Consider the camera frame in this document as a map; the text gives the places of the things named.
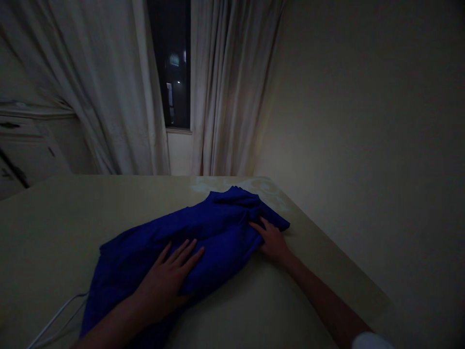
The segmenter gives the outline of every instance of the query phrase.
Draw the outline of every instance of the sheer curtain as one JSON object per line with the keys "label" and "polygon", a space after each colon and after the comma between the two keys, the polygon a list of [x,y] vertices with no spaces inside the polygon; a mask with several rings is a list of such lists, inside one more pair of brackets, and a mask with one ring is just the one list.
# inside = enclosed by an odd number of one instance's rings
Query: sheer curtain
{"label": "sheer curtain", "polygon": [[170,172],[145,7],[144,0],[0,1],[8,44],[40,88],[76,112],[103,174]]}
{"label": "sheer curtain", "polygon": [[193,175],[250,175],[284,0],[192,1]]}

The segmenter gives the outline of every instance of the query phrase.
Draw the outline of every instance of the hand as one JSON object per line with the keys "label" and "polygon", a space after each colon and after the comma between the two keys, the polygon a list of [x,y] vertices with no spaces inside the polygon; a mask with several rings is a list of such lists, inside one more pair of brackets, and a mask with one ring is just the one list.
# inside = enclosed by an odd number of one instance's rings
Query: hand
{"label": "hand", "polygon": [[142,280],[137,290],[130,296],[131,304],[145,325],[161,321],[179,306],[185,304],[190,296],[179,296],[178,292],[184,279],[203,255],[200,248],[195,255],[187,256],[194,250],[197,240],[189,240],[175,250],[165,261],[171,242],[160,253],[152,268]]}
{"label": "hand", "polygon": [[292,252],[287,247],[281,232],[265,218],[260,217],[260,220],[265,226],[265,229],[256,223],[249,222],[250,226],[259,232],[265,241],[260,250],[272,261],[279,264],[285,263],[285,261],[292,256]]}

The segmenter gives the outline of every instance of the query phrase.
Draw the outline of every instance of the cabinet door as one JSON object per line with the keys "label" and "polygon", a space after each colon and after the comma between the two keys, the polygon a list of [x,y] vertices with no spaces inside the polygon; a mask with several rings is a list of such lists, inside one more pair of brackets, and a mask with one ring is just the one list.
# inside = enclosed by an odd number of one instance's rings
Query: cabinet door
{"label": "cabinet door", "polygon": [[30,186],[50,176],[66,173],[43,138],[2,136],[0,148],[24,174],[24,180]]}
{"label": "cabinet door", "polygon": [[0,200],[24,190],[8,165],[0,158]]}

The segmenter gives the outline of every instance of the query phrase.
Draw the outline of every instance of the blue towel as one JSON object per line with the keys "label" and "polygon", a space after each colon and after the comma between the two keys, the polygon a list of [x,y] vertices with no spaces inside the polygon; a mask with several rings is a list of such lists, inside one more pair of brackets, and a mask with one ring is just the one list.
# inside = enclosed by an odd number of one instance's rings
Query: blue towel
{"label": "blue towel", "polygon": [[281,231],[289,222],[265,205],[258,195],[238,187],[210,192],[201,203],[126,230],[100,247],[81,334],[83,337],[141,283],[156,258],[172,242],[170,253],[186,239],[198,240],[195,253],[205,253],[181,287],[194,295],[189,303],[162,322],[147,327],[128,348],[162,348],[181,313],[232,278],[247,263],[263,239],[248,222],[263,216]]}

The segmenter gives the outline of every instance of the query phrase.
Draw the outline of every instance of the white cabinet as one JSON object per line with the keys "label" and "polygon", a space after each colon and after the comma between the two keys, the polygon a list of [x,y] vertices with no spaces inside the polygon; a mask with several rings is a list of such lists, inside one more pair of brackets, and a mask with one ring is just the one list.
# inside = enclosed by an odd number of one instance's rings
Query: white cabinet
{"label": "white cabinet", "polygon": [[15,195],[23,189],[23,185],[16,178],[8,164],[0,158],[0,200]]}
{"label": "white cabinet", "polygon": [[79,121],[60,109],[0,106],[0,150],[0,200],[53,175],[96,173]]}
{"label": "white cabinet", "polygon": [[32,186],[50,176],[70,173],[57,159],[45,138],[0,137],[0,149]]}

